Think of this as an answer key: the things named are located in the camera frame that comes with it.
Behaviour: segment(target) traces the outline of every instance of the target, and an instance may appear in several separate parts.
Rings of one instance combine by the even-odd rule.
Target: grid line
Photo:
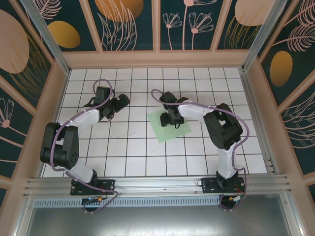
[[[236,155],[261,155],[261,154],[254,154],[254,153],[249,153],[249,154],[243,154],[243,153],[239,153],[239,154],[236,154]],[[162,155],[150,155],[148,157],[160,157]],[[196,155],[193,155],[193,154],[190,154],[190,155],[187,155],[187,156],[217,156],[217,154],[205,154],[205,155],[200,155],[200,154],[196,154]],[[87,158],[106,158],[106,157],[109,157],[109,158],[122,158],[122,157],[126,157],[126,156],[89,156]],[[138,156],[128,156],[128,158],[137,158],[137,157],[146,157],[146,156],[143,156],[143,155],[138,155]]]
[[[223,71],[224,71],[225,81],[226,81],[226,84],[227,84],[227,87],[228,87],[228,83],[227,83],[227,78],[226,78],[225,70],[223,70]],[[232,97],[231,97],[231,93],[230,93],[229,87],[228,87],[228,93],[229,93],[229,95],[230,95],[230,99],[231,99],[231,103],[232,103],[233,112],[235,112],[235,111],[234,111],[234,107],[233,107],[233,101],[232,101]],[[244,147],[243,147],[243,145],[241,145],[241,146],[242,146],[242,150],[243,150],[243,154],[244,154],[244,159],[245,159],[245,164],[246,164],[246,168],[247,168],[247,172],[248,172],[248,165],[247,165],[247,160],[246,160],[246,156],[245,156],[245,152],[244,152]]]
[[[87,71],[85,72],[85,76],[84,76],[84,82],[83,82],[83,86],[82,86],[82,91],[83,91],[83,88],[84,88],[84,83],[86,81],[86,75],[87,75]],[[87,149],[87,156],[86,156],[86,161],[85,163],[87,164],[88,163],[88,157],[89,157],[89,149],[90,149],[90,143],[91,143],[91,136],[92,136],[92,130],[93,130],[93,126],[91,127],[91,132],[90,132],[90,138],[89,138],[89,144],[88,144],[88,149]]]
[[[216,98],[215,98],[215,94],[213,92],[213,86],[212,86],[212,81],[211,81],[211,76],[210,76],[210,71],[208,69],[208,73],[209,73],[209,80],[210,80],[210,84],[211,84],[211,89],[212,89],[212,96],[213,96],[213,100],[214,100],[214,103],[216,104]]]
[[[194,81],[195,81],[195,88],[196,88],[197,103],[199,103],[196,79],[194,79]],[[208,171],[208,163],[207,163],[207,155],[206,155],[206,147],[205,147],[205,140],[204,140],[204,138],[203,138],[203,130],[202,130],[202,123],[201,123],[201,122],[200,122],[200,129],[201,129],[201,136],[202,136],[202,143],[203,143],[203,151],[205,152],[205,160],[206,160],[207,174],[209,174],[209,171]]]
[[[61,107],[59,108],[59,114],[58,114],[58,119],[57,119],[57,121],[59,120],[60,112],[61,112],[61,109],[62,109],[62,107],[63,107],[63,101],[64,101],[64,97],[65,97],[66,91],[67,91],[67,89],[68,89],[69,79],[68,79],[67,85],[66,85],[66,87],[65,87],[65,91],[64,91],[64,94],[63,94],[63,100],[62,100],[62,102],[61,102]]]
[[[82,92],[83,92],[83,88],[84,88],[84,82],[85,82],[85,77],[86,77],[86,75],[87,75],[87,71],[88,71],[88,70],[85,70],[84,81],[83,81],[83,85],[82,85],[82,89],[81,89],[81,96],[80,96],[80,100],[79,100],[79,105],[78,105],[77,112],[79,111],[79,107],[80,107],[80,102],[81,102],[81,97],[82,97]]]
[[[186,79],[184,78],[184,79],[180,79],[180,80],[192,80],[192,78],[186,78]],[[211,80],[223,80],[223,79],[222,78],[221,79],[220,78],[213,78]],[[82,82],[82,80],[71,80],[71,82]]]
[[[215,92],[228,92],[227,90],[222,90],[222,91],[215,91]],[[244,91],[240,91],[240,90],[236,90],[236,91],[231,91],[231,92],[244,92]],[[131,92],[131,93],[151,93],[150,91],[147,92]],[[94,94],[93,92],[66,92],[66,94]]]
[[[148,92],[148,86],[149,86],[149,82],[148,82],[148,75],[149,72],[148,72],[148,69],[147,69],[147,92]],[[148,150],[148,123],[147,123],[147,120],[148,120],[148,95],[146,95],[146,98],[147,98],[147,110],[146,110],[146,170],[145,170],[145,175],[147,176],[147,163],[148,163],[148,154],[147,154],[147,150]]]
[[[126,123],[126,121],[112,121],[113,123]],[[146,122],[144,120],[140,120],[140,121],[129,121],[130,123],[133,123],[133,122]]]
[[[163,92],[165,91],[164,87],[164,68],[162,69],[162,81],[163,81]],[[167,176],[167,152],[166,152],[166,142],[164,142],[165,146],[165,175]]]
[[[132,88],[132,79],[130,82],[130,93],[131,93],[131,88]],[[128,136],[129,136],[129,124],[130,124],[130,106],[129,108],[129,114],[128,114],[128,126],[127,126],[127,144],[126,144],[126,163],[125,163],[125,176],[126,176],[126,172],[127,172],[127,158],[128,158]]]
[[[182,97],[182,92],[181,92],[181,83],[180,83],[179,69],[178,68],[177,68],[177,73],[178,73],[179,97],[181,98]],[[184,149],[185,149],[186,174],[188,175],[185,135],[184,135]]]
[[[117,71],[118,71],[118,70],[116,70],[114,91],[115,91],[115,89],[116,89]],[[104,168],[104,176],[105,176],[106,167],[107,167],[108,146],[109,146],[109,140],[110,140],[110,128],[111,128],[111,125],[112,125],[112,120],[110,120],[110,122],[109,122],[109,131],[108,131],[108,140],[107,140],[107,150],[106,150],[106,161],[105,161],[105,168]]]

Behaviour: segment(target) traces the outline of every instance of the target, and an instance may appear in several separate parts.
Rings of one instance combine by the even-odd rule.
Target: orange circle
[[[95,0],[95,3],[101,13],[112,21],[122,22],[127,21],[124,17],[125,11],[121,6],[121,2],[127,9],[130,10],[133,17],[138,17],[143,10],[143,0]]]
[[[290,78],[293,69],[293,60],[286,51],[279,51],[275,54],[270,66],[271,82],[277,86],[283,86]]]
[[[30,54],[28,36],[21,24],[0,10],[0,68],[17,74],[24,70]]]

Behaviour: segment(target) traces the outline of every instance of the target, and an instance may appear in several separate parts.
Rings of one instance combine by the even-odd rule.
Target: white tiled floor
[[[266,167],[237,68],[137,68],[72,70],[61,105],[59,122],[71,118],[93,97],[93,83],[110,80],[116,95],[126,94],[130,106],[109,123],[97,123],[79,137],[80,160],[100,177],[214,175],[218,150],[207,128],[188,120],[192,132],[159,144],[147,114],[163,107],[151,97],[152,89],[172,92],[205,105],[224,102],[243,118],[250,137],[237,150],[237,167],[249,174],[265,174]],[[43,177],[61,177],[45,165]]]

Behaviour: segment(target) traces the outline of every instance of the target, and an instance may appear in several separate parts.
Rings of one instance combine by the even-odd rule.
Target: purple cable
[[[76,118],[77,118],[78,116],[80,116],[81,114],[83,114],[83,113],[85,113],[85,112],[88,112],[88,111],[90,111],[90,110],[93,110],[93,109],[97,109],[97,108],[99,108],[99,107],[105,105],[105,103],[109,101],[109,99],[110,99],[110,97],[111,97],[111,95],[112,95],[112,93],[113,93],[113,89],[112,89],[112,85],[110,84],[110,82],[109,82],[108,80],[105,80],[105,79],[96,80],[95,83],[93,84],[93,92],[96,94],[96,92],[95,92],[95,85],[96,85],[97,82],[99,82],[99,81],[105,81],[105,82],[107,82],[107,83],[109,84],[109,87],[110,87],[109,96],[108,96],[108,98],[107,98],[103,103],[101,103],[101,104],[99,104],[99,105],[97,105],[97,106],[95,106],[95,107],[91,107],[91,108],[88,108],[88,109],[86,109],[86,110],[82,110],[81,112],[79,112],[78,114],[76,114],[74,117],[72,117],[70,120],[67,120],[67,121],[58,129],[58,131],[56,132],[55,138],[54,138],[54,140],[53,140],[53,143],[52,143],[52,145],[51,145],[51,152],[50,152],[50,166],[51,166],[51,168],[52,168],[54,171],[64,171],[64,170],[58,170],[58,169],[56,169],[56,168],[55,168],[55,165],[54,165],[54,151],[55,151],[55,146],[56,146],[56,142],[57,142],[58,136],[60,135],[62,129],[63,129],[66,125],[68,125],[69,123],[71,123],[71,121],[72,121],[73,119],[76,119]],[[104,209],[105,207],[107,207],[107,206],[118,196],[118,194],[119,194],[117,191],[114,191],[114,190],[105,190],[105,189],[101,189],[101,188],[96,188],[96,187],[90,186],[89,184],[87,184],[87,183],[85,183],[85,182],[83,182],[83,181],[77,179],[76,177],[74,177],[73,175],[71,175],[70,173],[68,173],[67,171],[65,172],[65,174],[66,174],[67,176],[69,176],[70,178],[72,178],[73,180],[75,180],[75,181],[77,181],[77,182],[79,182],[79,183],[83,184],[84,186],[87,186],[87,187],[89,187],[89,188],[91,188],[91,189],[94,189],[94,190],[97,190],[97,191],[101,191],[101,192],[107,192],[107,193],[116,193],[116,195],[115,195],[111,200],[109,200],[108,203],[106,203],[106,204],[105,204],[104,206],[102,206],[102,207],[99,207],[98,209],[96,209],[96,210],[93,211],[93,212],[89,212],[89,211],[87,211],[87,210],[85,209],[85,206],[86,206],[89,202],[92,202],[92,201],[86,202],[86,203],[83,205],[83,210],[85,211],[85,213],[93,214],[93,213],[97,213],[97,212],[103,210],[103,209]]]
[[[234,148],[233,148],[233,151],[232,151],[232,166],[233,166],[233,169],[237,170],[237,171],[244,171],[244,184],[245,184],[245,189],[244,189],[244,194],[246,194],[246,189],[247,189],[247,178],[246,178],[246,169],[245,167],[242,167],[240,169],[236,168],[235,166],[235,160],[234,160],[234,156],[235,156],[235,150],[236,148],[238,148],[240,145],[242,145],[250,136],[250,129],[249,127],[247,126],[247,124],[245,123],[245,121],[243,121],[238,115],[232,113],[232,112],[229,112],[229,111],[226,111],[224,109],[220,109],[220,108],[217,108],[217,107],[212,107],[212,106],[205,106],[205,105],[201,105],[199,103],[195,103],[195,102],[182,102],[182,103],[167,103],[167,102],[161,102],[160,100],[158,100],[156,97],[154,97],[153,93],[154,91],[156,92],[159,92],[159,93],[162,93],[160,90],[158,89],[153,89],[151,91],[151,96],[153,97],[153,99],[163,105],[169,105],[169,106],[179,106],[179,105],[195,105],[195,106],[199,106],[200,108],[207,108],[207,109],[211,109],[211,110],[216,110],[216,111],[219,111],[219,112],[224,112],[224,113],[227,113],[235,118],[237,118],[243,125],[244,127],[246,128],[246,131],[247,131],[247,134],[246,134],[246,137],[239,143],[237,143]],[[220,196],[220,201],[219,201],[219,207],[222,209],[222,210],[225,210],[225,209],[228,209],[227,207],[223,206],[221,204],[222,202],[222,198],[224,197],[224,194]]]

